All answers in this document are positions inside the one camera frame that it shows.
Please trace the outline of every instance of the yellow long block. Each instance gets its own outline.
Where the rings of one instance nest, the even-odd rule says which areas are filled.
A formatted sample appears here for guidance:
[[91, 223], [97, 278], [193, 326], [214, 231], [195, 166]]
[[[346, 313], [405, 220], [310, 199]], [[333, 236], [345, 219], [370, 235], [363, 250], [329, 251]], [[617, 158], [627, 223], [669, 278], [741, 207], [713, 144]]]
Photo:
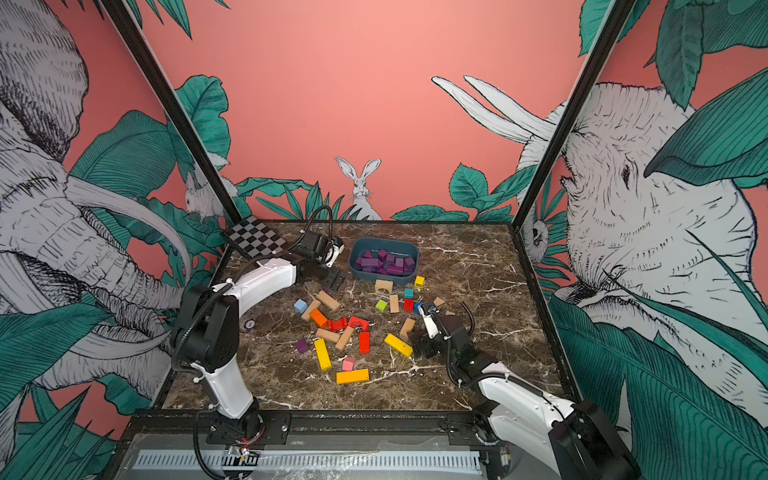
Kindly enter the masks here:
[[315, 340], [315, 353], [317, 353], [317, 360], [320, 362], [320, 369], [324, 372], [330, 369], [331, 358], [328, 356], [328, 347], [326, 347], [325, 340]]
[[386, 343], [387, 345], [391, 346], [393, 349], [397, 350], [398, 352], [402, 353], [403, 355], [409, 358], [413, 354], [412, 346], [410, 346], [408, 343], [403, 342], [401, 339], [397, 338], [391, 333], [387, 334], [386, 338], [384, 339], [384, 343]]
[[343, 385], [344, 383], [367, 382], [368, 378], [368, 369], [338, 372], [336, 374], [336, 383]]

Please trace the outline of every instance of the pink wall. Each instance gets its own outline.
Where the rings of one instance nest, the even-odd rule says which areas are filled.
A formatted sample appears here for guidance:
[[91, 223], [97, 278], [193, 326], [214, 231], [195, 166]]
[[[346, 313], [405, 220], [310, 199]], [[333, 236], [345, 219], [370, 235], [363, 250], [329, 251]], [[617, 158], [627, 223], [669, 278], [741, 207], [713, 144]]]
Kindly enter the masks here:
[[[344, 210], [352, 181], [334, 156], [358, 173], [381, 158], [368, 187], [385, 219], [416, 204], [469, 211], [448, 192], [459, 163], [484, 172], [491, 188], [515, 171], [521, 146], [473, 122], [432, 76], [468, 88], [462, 76], [471, 74], [545, 116], [568, 97], [584, 60], [578, 2], [232, 0], [228, 10], [198, 1], [187, 3], [192, 39], [139, 4], [175, 88], [198, 74], [223, 82], [225, 177], [319, 180], [332, 199], [346, 195]], [[435, 189], [415, 188], [424, 180]], [[285, 198], [270, 200], [288, 208]]]

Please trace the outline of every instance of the orange block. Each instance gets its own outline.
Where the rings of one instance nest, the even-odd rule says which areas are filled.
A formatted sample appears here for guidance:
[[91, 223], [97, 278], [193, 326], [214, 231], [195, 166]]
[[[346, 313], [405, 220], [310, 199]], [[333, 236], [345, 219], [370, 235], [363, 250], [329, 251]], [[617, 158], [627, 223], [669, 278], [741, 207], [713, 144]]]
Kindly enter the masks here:
[[319, 310], [313, 310], [312, 313], [310, 313], [310, 317], [315, 320], [315, 323], [317, 323], [317, 326], [321, 329], [326, 328], [326, 325], [328, 325], [328, 319]]

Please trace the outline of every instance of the marble tabletop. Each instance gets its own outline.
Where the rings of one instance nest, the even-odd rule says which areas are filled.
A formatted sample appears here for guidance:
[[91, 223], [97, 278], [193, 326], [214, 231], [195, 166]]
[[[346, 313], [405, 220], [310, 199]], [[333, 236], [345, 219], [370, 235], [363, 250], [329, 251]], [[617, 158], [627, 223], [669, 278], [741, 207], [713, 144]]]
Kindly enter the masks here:
[[[293, 242], [298, 223], [268, 223]], [[317, 224], [313, 229], [326, 229]], [[440, 356], [409, 359], [390, 349], [384, 338], [398, 336], [403, 321], [412, 313], [384, 313], [374, 308], [379, 299], [389, 300], [385, 291], [374, 291], [373, 282], [358, 280], [349, 268], [349, 251], [357, 238], [381, 237], [414, 243], [420, 252], [418, 274], [426, 278], [421, 296], [439, 296], [447, 310], [461, 313], [464, 301], [476, 321], [475, 345], [501, 360], [509, 369], [542, 389], [562, 395], [554, 359], [541, 330], [528, 292], [515, 246], [505, 225], [432, 225], [407, 223], [343, 223], [333, 226], [343, 239], [345, 251], [336, 265], [347, 272], [334, 297], [341, 307], [320, 310], [329, 319], [358, 316], [370, 321], [370, 354], [358, 352], [357, 335], [342, 352], [328, 342], [333, 367], [322, 372], [314, 353], [316, 324], [300, 318], [293, 304], [301, 298], [308, 303], [319, 291], [314, 281], [293, 285], [275, 293], [240, 318], [240, 348], [237, 361], [246, 385], [265, 409], [407, 409], [461, 410], [483, 401], [471, 390], [454, 386], [445, 374]], [[244, 263], [235, 253], [227, 265], [234, 271]], [[400, 298], [403, 290], [393, 293]], [[256, 326], [245, 330], [247, 320]], [[307, 339], [310, 351], [300, 355], [294, 344]], [[347, 356], [356, 359], [356, 369], [368, 369], [370, 380], [337, 385]], [[200, 409], [207, 404], [202, 388], [189, 375], [178, 376], [164, 403], [168, 409]]]

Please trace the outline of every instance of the rabbit illustration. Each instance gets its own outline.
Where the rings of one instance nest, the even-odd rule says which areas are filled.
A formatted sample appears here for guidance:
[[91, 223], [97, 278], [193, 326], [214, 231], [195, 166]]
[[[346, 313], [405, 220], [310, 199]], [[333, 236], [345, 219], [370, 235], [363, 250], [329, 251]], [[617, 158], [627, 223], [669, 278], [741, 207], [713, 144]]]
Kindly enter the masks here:
[[382, 164], [382, 161], [378, 158], [374, 158], [368, 162], [365, 168], [362, 169], [362, 175], [357, 176], [357, 170], [352, 164], [341, 157], [336, 157], [336, 162], [339, 164], [341, 171], [349, 178], [355, 181], [355, 188], [352, 190], [353, 195], [353, 208], [352, 212], [358, 211], [357, 220], [381, 220], [381, 215], [371, 207], [368, 201], [368, 197], [371, 195], [371, 190], [366, 187], [366, 178], [376, 171]]

